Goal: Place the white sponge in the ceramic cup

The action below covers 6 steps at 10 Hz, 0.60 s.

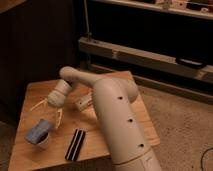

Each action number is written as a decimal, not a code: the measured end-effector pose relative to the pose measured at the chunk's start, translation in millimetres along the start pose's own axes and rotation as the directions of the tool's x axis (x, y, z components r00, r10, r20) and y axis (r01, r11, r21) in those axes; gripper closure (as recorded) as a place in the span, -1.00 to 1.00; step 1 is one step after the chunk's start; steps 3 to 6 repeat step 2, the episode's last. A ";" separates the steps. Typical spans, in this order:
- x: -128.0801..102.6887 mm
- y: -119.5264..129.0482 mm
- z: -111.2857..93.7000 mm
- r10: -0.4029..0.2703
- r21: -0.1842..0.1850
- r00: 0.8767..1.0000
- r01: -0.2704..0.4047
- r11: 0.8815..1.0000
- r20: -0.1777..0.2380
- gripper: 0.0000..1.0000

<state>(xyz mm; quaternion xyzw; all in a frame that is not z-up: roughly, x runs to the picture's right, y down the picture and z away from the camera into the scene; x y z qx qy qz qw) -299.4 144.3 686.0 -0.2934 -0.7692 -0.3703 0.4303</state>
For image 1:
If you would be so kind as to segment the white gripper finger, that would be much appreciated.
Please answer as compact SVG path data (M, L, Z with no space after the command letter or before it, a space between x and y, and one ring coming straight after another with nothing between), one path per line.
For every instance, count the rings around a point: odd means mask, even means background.
M31 108L30 108L30 111L33 111L33 110L35 110L37 107L39 107L40 105L44 105L44 106L46 106L47 105L47 98L44 98L43 100L41 100L41 101L39 101L37 104L35 104L34 106L32 106Z
M56 113L56 117L55 117L55 129L59 128L59 126L61 124L62 116L63 116L63 109L58 108L57 113Z

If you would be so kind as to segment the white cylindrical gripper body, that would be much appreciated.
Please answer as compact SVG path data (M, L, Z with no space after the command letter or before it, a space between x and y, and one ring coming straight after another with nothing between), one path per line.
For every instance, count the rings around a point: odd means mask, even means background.
M63 79L60 79L55 88L47 96L47 102L54 107L62 107L72 86Z

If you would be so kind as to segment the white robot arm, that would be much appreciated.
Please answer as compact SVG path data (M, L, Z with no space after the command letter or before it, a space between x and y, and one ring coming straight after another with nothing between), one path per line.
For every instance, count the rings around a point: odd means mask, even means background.
M45 101L62 107L76 83L92 88L92 104L116 171L162 171L131 107L138 96L135 82L67 66L60 70L60 80Z

